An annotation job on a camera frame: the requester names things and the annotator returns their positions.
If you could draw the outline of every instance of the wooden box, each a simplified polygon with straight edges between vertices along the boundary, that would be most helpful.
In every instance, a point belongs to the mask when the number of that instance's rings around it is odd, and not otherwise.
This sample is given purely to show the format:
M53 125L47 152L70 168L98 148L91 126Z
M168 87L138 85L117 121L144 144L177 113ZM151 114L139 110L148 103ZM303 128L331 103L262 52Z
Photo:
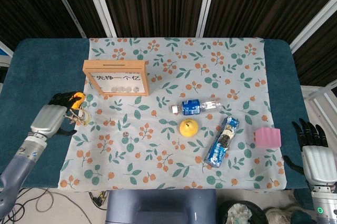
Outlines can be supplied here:
M100 95L150 94L145 61L85 60L83 72Z

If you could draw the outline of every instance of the bottle cap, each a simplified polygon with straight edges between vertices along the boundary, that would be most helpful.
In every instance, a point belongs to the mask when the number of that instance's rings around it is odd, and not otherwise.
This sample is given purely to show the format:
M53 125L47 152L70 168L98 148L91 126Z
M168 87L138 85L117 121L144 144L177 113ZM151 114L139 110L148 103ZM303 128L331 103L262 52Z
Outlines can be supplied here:
M172 113L178 113L178 106L177 105L173 105L171 106L172 108Z

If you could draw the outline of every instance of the plastic water bottle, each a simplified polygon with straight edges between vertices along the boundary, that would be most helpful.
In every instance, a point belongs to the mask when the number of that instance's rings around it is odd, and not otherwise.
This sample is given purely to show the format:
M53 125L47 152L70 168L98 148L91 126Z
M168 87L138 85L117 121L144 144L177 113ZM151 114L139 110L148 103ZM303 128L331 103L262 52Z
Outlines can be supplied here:
M200 114L203 111L221 107L221 99L200 101L199 99L185 100L179 105L171 106L173 113L182 112L184 115Z

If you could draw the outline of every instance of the wooden frame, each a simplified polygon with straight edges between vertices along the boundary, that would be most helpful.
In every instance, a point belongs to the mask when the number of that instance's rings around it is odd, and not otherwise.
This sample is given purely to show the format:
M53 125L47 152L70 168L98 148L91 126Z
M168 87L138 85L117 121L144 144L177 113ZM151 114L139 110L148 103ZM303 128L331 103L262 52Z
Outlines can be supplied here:
M85 60L83 64L83 72L88 77L90 82L95 86L100 95L119 95L119 96L148 96L150 94L150 88L148 85L147 72L145 67L145 61L137 60ZM92 73L125 73L132 74L138 73L141 76L141 81L143 83L144 92L104 92L102 87L96 81Z

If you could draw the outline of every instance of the table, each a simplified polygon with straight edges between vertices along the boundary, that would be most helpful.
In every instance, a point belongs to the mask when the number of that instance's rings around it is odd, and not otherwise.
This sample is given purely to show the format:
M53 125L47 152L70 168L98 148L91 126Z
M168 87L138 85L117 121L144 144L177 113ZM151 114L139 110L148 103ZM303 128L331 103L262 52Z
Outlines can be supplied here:
M274 125L282 131L281 151L301 165L291 121L298 117L308 119L308 116L291 51L284 41L265 40L264 52ZM82 61L87 55L88 40L85 39L27 39L20 43L0 95L0 154L3 157L0 170L6 167L26 137L36 114L54 93L83 88ZM68 143L69 138L59 136L49 140L25 186L56 187ZM285 173L287 188L306 186L304 177L287 166Z

